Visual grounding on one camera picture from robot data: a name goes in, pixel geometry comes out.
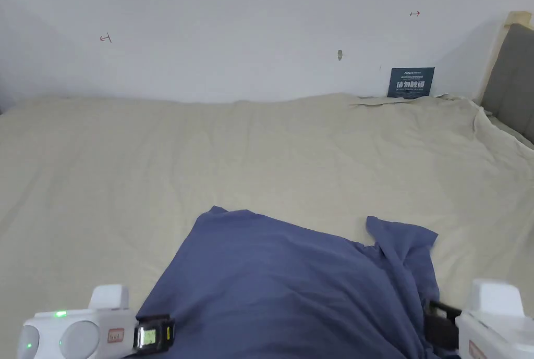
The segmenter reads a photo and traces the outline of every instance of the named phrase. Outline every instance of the headboard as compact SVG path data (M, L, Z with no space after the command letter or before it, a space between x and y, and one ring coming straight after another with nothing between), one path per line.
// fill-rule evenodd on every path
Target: headboard
M491 69L482 107L534 142L534 30L528 23L505 25L506 38Z

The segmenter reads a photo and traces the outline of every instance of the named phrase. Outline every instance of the blue towel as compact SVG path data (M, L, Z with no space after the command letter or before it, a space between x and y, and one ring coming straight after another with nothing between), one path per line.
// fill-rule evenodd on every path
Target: blue towel
M203 213L139 311L170 314L158 359L436 358L439 299L425 228L367 219L375 246L252 213Z

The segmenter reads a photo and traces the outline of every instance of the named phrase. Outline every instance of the bed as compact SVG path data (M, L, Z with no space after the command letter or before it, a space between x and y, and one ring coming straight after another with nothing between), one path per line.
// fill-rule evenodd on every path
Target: bed
M472 278L502 278L534 314L532 63L534 31L509 27L483 107L347 94L17 105L0 116L5 357L25 319L86 307L97 285L128 285L139 308L214 205L365 244L368 216L424 226L439 234L442 301L462 306Z

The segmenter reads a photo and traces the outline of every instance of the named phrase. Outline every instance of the sign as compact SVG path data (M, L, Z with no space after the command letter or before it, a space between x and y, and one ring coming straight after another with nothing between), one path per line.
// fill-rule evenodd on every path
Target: sign
M387 97L415 99L430 94L435 67L392 69Z

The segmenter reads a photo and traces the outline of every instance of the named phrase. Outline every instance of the label sticker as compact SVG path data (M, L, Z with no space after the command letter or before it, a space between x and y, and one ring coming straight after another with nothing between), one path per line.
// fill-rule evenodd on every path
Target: label sticker
M110 329L109 332L107 333L108 343L122 342L124 338L125 338L124 329Z

